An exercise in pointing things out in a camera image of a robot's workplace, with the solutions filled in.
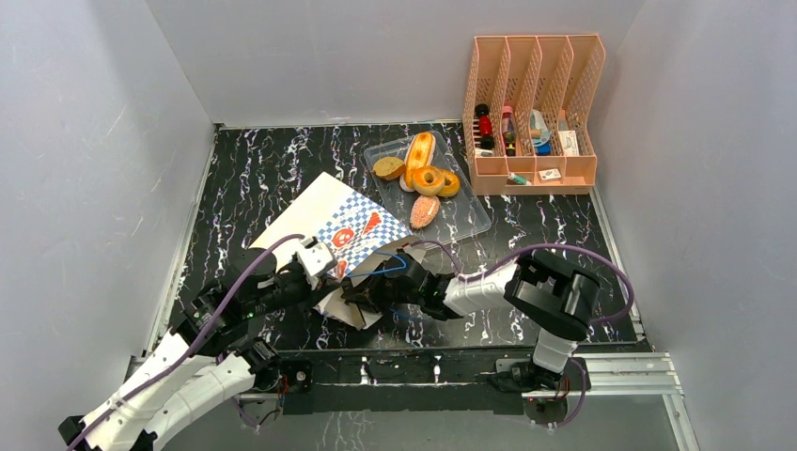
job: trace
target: white wall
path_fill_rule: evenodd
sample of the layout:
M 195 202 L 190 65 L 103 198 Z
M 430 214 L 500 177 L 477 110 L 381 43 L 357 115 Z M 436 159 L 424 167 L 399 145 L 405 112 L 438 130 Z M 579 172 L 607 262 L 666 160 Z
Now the white wall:
M 702 449 L 793 449 L 797 4 L 648 0 L 590 128 Z
M 148 3 L 213 122 L 251 126 L 461 117 L 475 35 L 597 32 L 611 58 L 643 0 Z
M 64 449 L 146 346 L 211 134 L 143 0 L 0 0 L 0 448 Z

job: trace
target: marble table surface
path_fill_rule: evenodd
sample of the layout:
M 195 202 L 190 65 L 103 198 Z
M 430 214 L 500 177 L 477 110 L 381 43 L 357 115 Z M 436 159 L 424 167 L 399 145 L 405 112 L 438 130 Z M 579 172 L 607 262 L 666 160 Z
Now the marble table surface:
M 354 190 L 380 202 L 380 195 L 362 161 L 366 148 L 427 130 L 443 135 L 467 173 L 462 125 L 433 123 L 278 129 L 221 130 L 202 194 L 188 255 L 183 265 L 175 310 L 199 289 L 224 274 L 227 256 L 247 247 L 304 188 L 326 171 Z M 451 244 L 467 272 L 488 267 L 513 249 L 537 242 L 585 247 L 608 257 L 598 216 L 588 195 L 480 197 L 492 227 L 475 238 Z M 595 315 L 617 312 L 624 304 L 617 279 L 588 257 L 565 257 L 602 279 Z M 431 253 L 424 265 L 445 271 L 450 263 Z M 402 306 L 371 328 L 352 327 L 316 312 L 285 309 L 253 321 L 277 348 L 362 349 L 410 347 L 473 347 L 534 344 L 539 327 L 513 308 L 492 309 L 463 319 L 437 321 L 414 306 Z M 634 342 L 629 318 L 592 331 L 593 343 Z

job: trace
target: peach storage bin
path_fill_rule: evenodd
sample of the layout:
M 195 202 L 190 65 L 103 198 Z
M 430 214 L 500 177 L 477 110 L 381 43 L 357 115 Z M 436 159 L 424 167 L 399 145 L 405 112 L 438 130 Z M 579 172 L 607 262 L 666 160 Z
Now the peach storage bin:
M 475 38 L 462 124 L 474 192 L 485 194 L 588 194 L 595 185 L 598 157 L 586 119 L 601 78 L 606 52 L 597 35 L 478 36 Z M 479 156 L 476 105 L 490 106 L 495 138 L 492 156 Z M 501 138 L 501 110 L 514 110 L 517 133 L 514 157 L 506 156 Z M 538 156 L 532 145 L 530 119 L 539 110 L 551 133 L 551 154 Z M 559 111 L 575 130 L 579 155 L 565 156 L 559 143 Z M 538 172 L 556 168 L 559 180 L 543 182 Z M 532 182 L 520 186 L 510 172 Z

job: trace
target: transparent tray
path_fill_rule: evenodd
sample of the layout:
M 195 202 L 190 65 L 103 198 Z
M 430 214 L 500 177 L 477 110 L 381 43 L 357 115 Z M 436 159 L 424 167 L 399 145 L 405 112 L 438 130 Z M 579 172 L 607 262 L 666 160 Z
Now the transparent tray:
M 431 165 L 456 174 L 460 178 L 460 191 L 453 197 L 441 197 L 440 211 L 431 224 L 420 230 L 413 230 L 413 233 L 421 240 L 435 240 L 445 244 L 489 230 L 492 226 L 490 217 L 474 194 L 468 178 L 451 153 L 451 148 L 441 134 L 431 133 L 435 138 Z M 413 209 L 413 203 L 418 198 L 418 193 L 405 192 L 399 187 L 397 179 L 384 181 L 376 177 L 373 174 L 373 166 L 382 157 L 397 157 L 403 160 L 413 138 L 414 135 L 367 148 L 363 152 L 368 171 L 382 196 L 382 205 L 408 227 L 410 226 L 410 212 Z

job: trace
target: eraser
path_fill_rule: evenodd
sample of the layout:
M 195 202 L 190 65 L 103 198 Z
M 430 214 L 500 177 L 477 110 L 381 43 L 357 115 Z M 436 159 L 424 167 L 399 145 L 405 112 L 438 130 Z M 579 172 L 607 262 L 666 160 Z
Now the eraser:
M 541 181 L 554 181 L 562 178 L 562 174 L 556 168 L 545 169 L 544 171 L 539 171 L 538 174 Z
M 566 157 L 577 157 L 579 155 L 578 138 L 576 138 L 575 130 L 559 132 L 559 142 L 562 143 L 562 153 Z

